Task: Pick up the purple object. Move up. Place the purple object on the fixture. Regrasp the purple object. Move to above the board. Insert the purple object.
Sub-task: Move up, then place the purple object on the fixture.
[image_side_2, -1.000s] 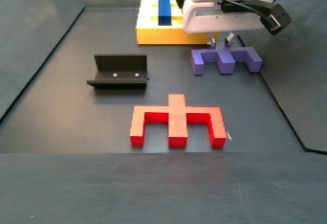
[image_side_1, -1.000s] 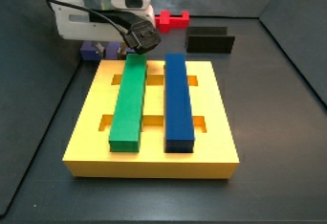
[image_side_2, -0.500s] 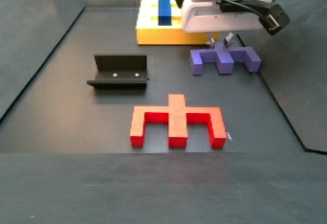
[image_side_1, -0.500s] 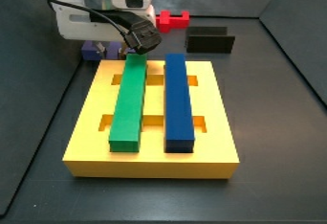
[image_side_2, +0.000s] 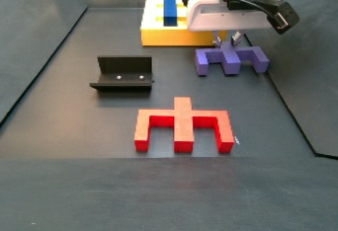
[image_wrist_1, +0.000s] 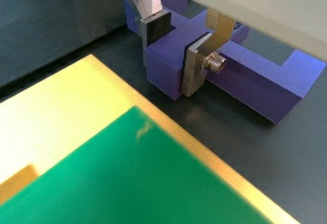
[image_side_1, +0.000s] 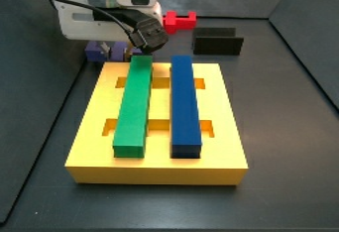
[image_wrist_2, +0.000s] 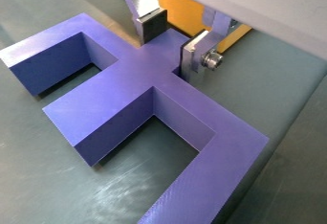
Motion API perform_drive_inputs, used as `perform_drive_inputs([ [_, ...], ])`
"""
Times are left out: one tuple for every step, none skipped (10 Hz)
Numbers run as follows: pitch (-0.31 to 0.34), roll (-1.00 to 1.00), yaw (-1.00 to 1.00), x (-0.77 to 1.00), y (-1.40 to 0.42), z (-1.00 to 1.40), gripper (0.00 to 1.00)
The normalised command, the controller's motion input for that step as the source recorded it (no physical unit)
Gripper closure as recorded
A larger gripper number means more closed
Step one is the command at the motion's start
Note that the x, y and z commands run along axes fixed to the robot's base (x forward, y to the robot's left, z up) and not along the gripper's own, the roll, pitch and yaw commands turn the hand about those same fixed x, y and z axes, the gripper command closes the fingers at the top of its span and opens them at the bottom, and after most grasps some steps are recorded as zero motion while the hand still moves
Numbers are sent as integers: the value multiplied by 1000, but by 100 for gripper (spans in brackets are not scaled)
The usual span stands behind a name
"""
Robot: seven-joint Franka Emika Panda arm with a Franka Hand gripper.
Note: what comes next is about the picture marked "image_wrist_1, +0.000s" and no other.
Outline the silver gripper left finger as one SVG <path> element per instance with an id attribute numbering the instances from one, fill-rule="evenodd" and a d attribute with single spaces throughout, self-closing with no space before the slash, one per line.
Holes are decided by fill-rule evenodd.
<path id="1" fill-rule="evenodd" d="M 135 13 L 135 23 L 143 47 L 149 46 L 171 31 L 171 12 L 161 0 L 128 0 Z"/>

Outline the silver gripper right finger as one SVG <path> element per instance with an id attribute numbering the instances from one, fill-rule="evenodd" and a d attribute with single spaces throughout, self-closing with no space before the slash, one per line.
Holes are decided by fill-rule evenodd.
<path id="1" fill-rule="evenodd" d="M 204 84 L 207 72 L 218 73 L 226 65 L 220 48 L 232 36 L 234 25 L 232 18 L 212 9 L 207 10 L 205 26 L 213 32 L 205 33 L 187 49 L 181 82 L 181 92 L 187 97 Z"/>

